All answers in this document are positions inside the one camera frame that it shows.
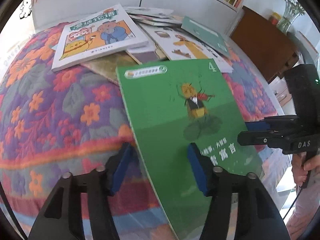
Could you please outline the person's right hand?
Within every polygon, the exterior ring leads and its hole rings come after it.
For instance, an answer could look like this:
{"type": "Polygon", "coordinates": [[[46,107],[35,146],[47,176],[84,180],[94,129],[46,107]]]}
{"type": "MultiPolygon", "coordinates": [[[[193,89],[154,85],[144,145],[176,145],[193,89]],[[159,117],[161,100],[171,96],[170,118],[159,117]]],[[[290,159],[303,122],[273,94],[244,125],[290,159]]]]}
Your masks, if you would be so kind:
{"type": "Polygon", "coordinates": [[[319,154],[309,160],[306,160],[305,152],[294,154],[291,164],[294,182],[300,187],[306,181],[309,171],[314,171],[315,176],[319,177],[319,154]]]}

